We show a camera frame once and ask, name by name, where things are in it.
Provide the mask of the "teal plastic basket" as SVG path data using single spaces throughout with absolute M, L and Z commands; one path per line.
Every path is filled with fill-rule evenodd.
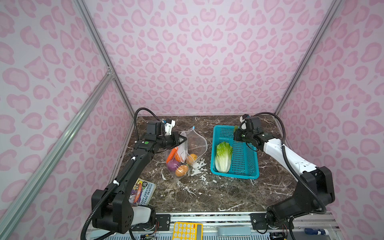
M 218 125 L 213 130 L 211 172 L 215 175 L 237 179 L 255 180 L 260 176 L 256 148 L 250 148 L 246 143 L 234 140 L 234 126 Z M 220 173 L 215 166 L 217 146 L 226 142 L 233 148 L 230 169 L 227 173 Z

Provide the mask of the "purple toy onion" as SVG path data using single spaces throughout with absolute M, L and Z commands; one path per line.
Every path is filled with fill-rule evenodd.
M 178 167 L 181 165 L 181 163 L 178 162 L 178 161 L 175 160 L 175 159 L 172 159 L 172 160 L 170 160 L 168 163 L 166 163 L 166 165 L 167 165 L 168 170 L 169 170 L 171 173 L 174 173 L 174 172 L 178 169 Z

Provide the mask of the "brown toy potato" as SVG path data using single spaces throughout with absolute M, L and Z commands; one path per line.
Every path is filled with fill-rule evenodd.
M 188 171 L 189 171 L 188 165 L 181 165 L 175 170 L 175 175 L 177 177 L 183 177 L 188 173 Z

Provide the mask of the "toy carrot with leaves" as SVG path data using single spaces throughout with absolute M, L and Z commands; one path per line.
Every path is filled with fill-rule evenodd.
M 178 147 L 175 147 L 171 150 L 170 154 L 167 157 L 166 164 L 168 164 L 173 159 L 178 159 Z

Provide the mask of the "clear zip top bag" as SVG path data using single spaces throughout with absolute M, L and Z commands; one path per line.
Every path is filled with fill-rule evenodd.
M 187 137 L 187 141 L 178 146 L 178 153 L 185 160 L 185 163 L 183 163 L 183 164 L 181 163 L 181 165 L 188 165 L 187 164 L 187 156 L 191 155 L 191 154 L 196 154 L 198 156 L 196 162 L 194 163 L 194 164 L 196 164 L 202 158 L 202 156 L 207 152 L 208 144 L 207 144 L 206 139 L 196 131 L 195 126 L 193 126 L 192 128 L 190 128 L 187 131 L 181 132 L 181 135 Z M 171 152 L 171 150 L 166 151 L 166 157 L 168 157 L 170 152 Z M 193 165 L 188 165 L 189 171 L 192 169 Z M 175 172 L 174 173 L 170 172 L 170 174 L 172 175 L 172 177 L 175 177 L 177 179 L 181 179 L 187 175 L 186 174 L 183 177 L 177 177 L 175 175 Z

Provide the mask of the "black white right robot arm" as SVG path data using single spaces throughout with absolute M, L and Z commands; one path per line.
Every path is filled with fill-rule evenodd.
M 325 214 L 326 206 L 335 201 L 333 176 L 327 167 L 318 167 L 289 149 L 281 139 L 267 133 L 253 133 L 236 127 L 234 140 L 251 144 L 257 150 L 271 156 L 286 168 L 297 180 L 293 195 L 269 206 L 266 222 L 278 228 L 309 214 Z

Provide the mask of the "orange toy pumpkin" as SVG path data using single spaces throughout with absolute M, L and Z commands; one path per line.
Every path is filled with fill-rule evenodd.
M 182 163 L 182 164 L 185 163 L 184 158 L 178 152 L 175 153 L 174 158 L 179 163 Z

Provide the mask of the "orange toy bread roll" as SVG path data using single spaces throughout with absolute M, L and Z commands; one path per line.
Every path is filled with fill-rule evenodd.
M 193 165 L 196 162 L 197 158 L 198 158 L 198 156 L 196 154 L 188 155 L 187 156 L 187 164 Z

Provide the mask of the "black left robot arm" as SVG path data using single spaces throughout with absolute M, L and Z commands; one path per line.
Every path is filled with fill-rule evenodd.
M 135 216 L 129 198 L 140 174 L 159 150 L 172 150 L 186 141 L 187 137 L 179 132 L 167 134 L 164 121 L 147 123 L 147 132 L 135 143 L 123 170 L 104 190 L 93 193 L 92 212 L 83 226 L 81 239 L 85 238 L 90 224 L 109 231 L 109 235 L 129 231 Z

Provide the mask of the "green toy cabbage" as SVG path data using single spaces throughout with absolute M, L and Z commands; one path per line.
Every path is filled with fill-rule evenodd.
M 233 148 L 227 142 L 217 145 L 215 167 L 219 173 L 228 173 L 232 163 Z

